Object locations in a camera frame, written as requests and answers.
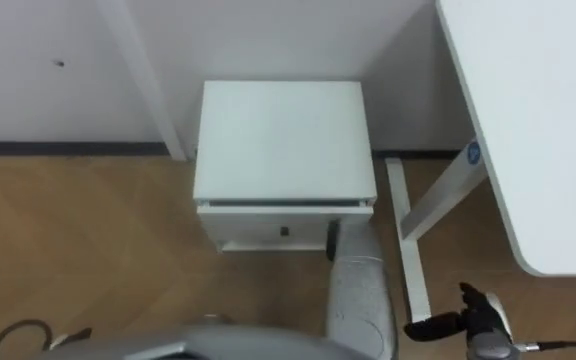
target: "blue logo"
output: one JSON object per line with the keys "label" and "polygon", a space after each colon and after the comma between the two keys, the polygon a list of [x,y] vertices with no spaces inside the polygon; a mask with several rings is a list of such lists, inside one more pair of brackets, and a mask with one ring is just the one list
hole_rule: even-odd
{"label": "blue logo", "polygon": [[479,143],[476,141],[468,144],[468,164],[476,165],[481,157],[481,148],[479,148]]}

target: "desk top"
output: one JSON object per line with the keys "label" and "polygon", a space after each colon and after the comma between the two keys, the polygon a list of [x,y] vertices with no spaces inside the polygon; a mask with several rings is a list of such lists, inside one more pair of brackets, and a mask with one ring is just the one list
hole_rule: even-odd
{"label": "desk top", "polygon": [[205,83],[196,200],[376,196],[359,83]]}
{"label": "desk top", "polygon": [[515,257],[576,275],[576,0],[438,10]]}

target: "white wall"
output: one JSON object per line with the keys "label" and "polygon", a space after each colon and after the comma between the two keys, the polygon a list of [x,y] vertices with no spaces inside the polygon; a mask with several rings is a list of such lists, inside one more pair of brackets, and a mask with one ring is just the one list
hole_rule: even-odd
{"label": "white wall", "polygon": [[362,79],[373,148],[456,149],[471,137],[430,0],[129,4],[189,147],[205,79]]}
{"label": "white wall", "polygon": [[0,140],[159,139],[94,1],[0,0]]}
{"label": "white wall", "polygon": [[[363,80],[376,149],[472,134],[431,0],[128,5],[189,153],[206,79]],[[0,140],[159,139],[93,0],[0,0]]]}

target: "white wall trim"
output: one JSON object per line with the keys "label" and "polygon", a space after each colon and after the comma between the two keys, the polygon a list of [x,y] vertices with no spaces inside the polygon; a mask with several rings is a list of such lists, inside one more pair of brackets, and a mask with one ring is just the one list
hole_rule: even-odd
{"label": "white wall trim", "polygon": [[124,0],[97,0],[97,6],[119,46],[133,80],[146,101],[150,115],[170,156],[175,160],[185,161],[187,157],[183,144],[166,109],[159,81],[150,64],[128,4]]}

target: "drawer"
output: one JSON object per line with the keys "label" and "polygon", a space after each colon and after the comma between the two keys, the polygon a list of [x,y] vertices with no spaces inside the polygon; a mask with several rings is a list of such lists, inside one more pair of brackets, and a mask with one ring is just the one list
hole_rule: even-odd
{"label": "drawer", "polygon": [[331,221],[365,222],[372,207],[199,206],[208,237],[222,251],[324,250]]}

